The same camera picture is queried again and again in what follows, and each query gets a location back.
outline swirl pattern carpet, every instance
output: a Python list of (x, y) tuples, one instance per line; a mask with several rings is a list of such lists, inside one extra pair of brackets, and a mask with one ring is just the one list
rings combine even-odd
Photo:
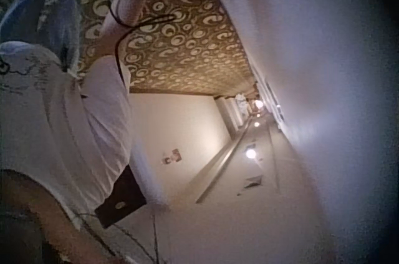
[[(0, 0), (0, 16), (12, 1)], [(95, 60), (94, 42), (108, 13), (108, 0), (81, 3), (83, 77)], [(169, 13), (176, 16), (174, 22), (143, 27), (122, 45), (121, 59), (132, 73), (130, 92), (255, 94), (246, 54), (220, 0), (147, 0), (141, 19)]]

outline wire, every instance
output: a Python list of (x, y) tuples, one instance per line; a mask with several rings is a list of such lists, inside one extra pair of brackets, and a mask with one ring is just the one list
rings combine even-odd
[(117, 61), (117, 65), (118, 65), (118, 73), (119, 76), (122, 80), (123, 83), (125, 83), (125, 78), (123, 78), (123, 74), (122, 74), (122, 68), (121, 68), (121, 64), (120, 64), (120, 58), (119, 58), (119, 47), (120, 44), (122, 43), (122, 41), (129, 36), (131, 33), (133, 33), (134, 31), (136, 31), (137, 29), (141, 28), (141, 27), (145, 27), (145, 26), (151, 26), (154, 24), (166, 24), (167, 22), (172, 22), (176, 19), (176, 16), (174, 14), (164, 14), (161, 16), (156, 16), (156, 17), (151, 17), (149, 19), (146, 19), (145, 21), (131, 26), (128, 24), (125, 24), (112, 10), (112, 3), (111, 0), (108, 0), (108, 8), (110, 10), (110, 14), (112, 15), (113, 19), (115, 20), (115, 22), (117, 22), (118, 25), (125, 27), (127, 29), (129, 29), (129, 31), (127, 31), (116, 43), (115, 45), (115, 58)]
[(175, 15), (174, 14), (164, 14), (162, 16), (157, 16), (157, 17), (153, 17), (151, 19), (147, 19), (146, 21), (141, 22), (140, 24), (137, 24), (136, 26), (132, 27), (128, 32), (126, 32), (116, 43), (115, 45), (115, 58), (117, 60), (117, 64), (118, 64), (118, 71), (119, 71), (119, 76), (122, 79), (122, 82), (125, 83), (125, 79), (123, 78), (123, 74), (122, 74), (122, 69), (121, 69), (121, 65), (120, 65), (120, 58), (119, 58), (119, 46), (122, 43), (122, 41), (131, 33), (133, 33), (134, 31), (136, 31), (137, 29), (141, 28), (141, 27), (145, 27), (145, 26), (151, 26), (154, 24), (165, 24), (167, 22), (171, 22), (175, 20)]
[[(76, 218), (82, 218), (83, 216), (89, 216), (89, 217), (95, 217), (97, 220), (99, 219), (96, 215), (91, 214), (91, 213), (76, 213)], [(82, 218), (82, 223), (84, 224), (84, 227), (86, 229), (86, 231), (88, 231), (88, 233), (96, 240), (99, 242), (99, 244), (101, 244), (101, 246), (104, 247), (104, 249), (106, 249), (109, 254), (111, 254), (112, 256), (116, 256), (117, 253), (115, 253), (105, 242), (104, 240), (97, 235), (92, 228), (89, 226), (89, 224)], [(150, 255), (150, 253), (145, 249), (145, 247), (138, 241), (137, 238), (133, 237), (133, 235), (131, 233), (129, 233), (128, 231), (126, 231), (124, 228), (122, 228), (121, 226), (117, 225), (116, 223), (114, 223), (113, 225), (111, 225), (112, 227), (116, 228), (117, 230), (121, 231), (125, 236), (127, 236), (129, 239), (131, 239), (131, 241), (135, 242), (138, 247), (142, 250), (142, 252), (152, 261), (152, 263), (159, 263), (159, 256), (158, 254), (157, 256), (157, 262), (156, 260)]]
[(158, 250), (158, 236), (156, 235), (156, 223), (155, 223), (155, 214), (152, 213), (152, 225), (154, 229), (154, 249), (155, 249), (155, 260), (156, 264), (160, 264), (160, 254)]

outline white t-shirt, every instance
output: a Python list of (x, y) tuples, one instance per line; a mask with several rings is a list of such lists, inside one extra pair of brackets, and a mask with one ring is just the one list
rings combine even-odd
[(113, 56), (80, 90), (50, 50), (0, 44), (0, 124), (1, 169), (41, 184), (70, 217), (103, 203), (129, 161), (130, 106)]

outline light fixture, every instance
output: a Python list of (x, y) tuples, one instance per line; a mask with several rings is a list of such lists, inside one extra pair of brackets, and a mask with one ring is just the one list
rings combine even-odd
[(247, 156), (247, 158), (250, 158), (250, 159), (255, 159), (256, 158), (256, 152), (253, 149), (247, 150), (245, 155)]
[(255, 105), (258, 109), (262, 109), (263, 102), (261, 100), (255, 100)]

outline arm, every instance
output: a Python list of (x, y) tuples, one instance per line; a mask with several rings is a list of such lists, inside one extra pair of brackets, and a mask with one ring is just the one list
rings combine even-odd
[(12, 208), (31, 212), (46, 240), (58, 252), (68, 256), (73, 264), (118, 263), (104, 256), (91, 238), (74, 228), (56, 199), (42, 186), (27, 177), (9, 172), (3, 172), (2, 185), (2, 201)]
[[(145, 0), (113, 0), (111, 7), (122, 22), (134, 26), (140, 17), (144, 3)], [(126, 27), (120, 26), (112, 15), (108, 13), (100, 31), (100, 39), (96, 44), (95, 59), (113, 55), (117, 41), (127, 31)]]

